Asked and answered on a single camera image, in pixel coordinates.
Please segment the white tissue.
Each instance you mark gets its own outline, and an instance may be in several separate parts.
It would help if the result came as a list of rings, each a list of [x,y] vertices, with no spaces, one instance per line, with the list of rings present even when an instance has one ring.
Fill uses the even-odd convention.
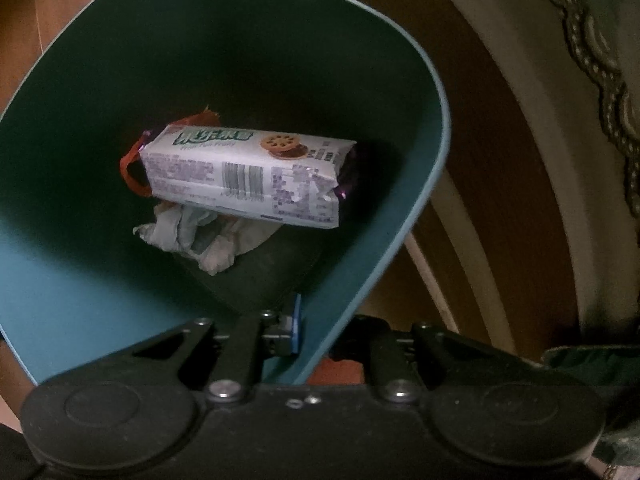
[[[145,244],[194,261],[210,276],[231,268],[273,236],[280,223],[226,216],[198,207],[161,202],[155,220],[132,232]]]

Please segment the red plastic bag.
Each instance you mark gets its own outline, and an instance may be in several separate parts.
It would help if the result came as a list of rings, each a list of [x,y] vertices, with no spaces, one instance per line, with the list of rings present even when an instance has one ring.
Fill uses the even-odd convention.
[[[186,116],[181,119],[170,122],[170,126],[199,126],[199,127],[220,127],[219,114],[213,112],[208,107],[198,114]],[[141,159],[140,152],[146,144],[149,144],[157,138],[157,136],[168,126],[160,125],[154,128],[144,130],[140,138],[134,142],[129,151],[122,156],[119,161],[119,173],[122,180],[125,181],[130,191],[141,197],[151,197],[152,188],[149,178]]]

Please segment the white purple biscuit wrapper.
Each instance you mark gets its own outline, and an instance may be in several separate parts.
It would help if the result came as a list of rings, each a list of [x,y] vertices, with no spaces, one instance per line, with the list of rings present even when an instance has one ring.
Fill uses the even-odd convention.
[[[334,229],[335,193],[352,140],[167,126],[140,150],[152,195],[256,220]]]

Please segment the teal plastic trash bin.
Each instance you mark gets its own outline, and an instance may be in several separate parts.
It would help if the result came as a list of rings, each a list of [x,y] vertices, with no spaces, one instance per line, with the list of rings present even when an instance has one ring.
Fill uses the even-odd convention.
[[[337,229],[284,228],[211,278],[134,237],[119,174],[147,128],[210,108],[227,127],[356,144]],[[94,0],[1,119],[1,331],[33,382],[194,318],[222,330],[302,297],[304,382],[393,260],[450,144],[444,88],[396,23],[356,0]]]

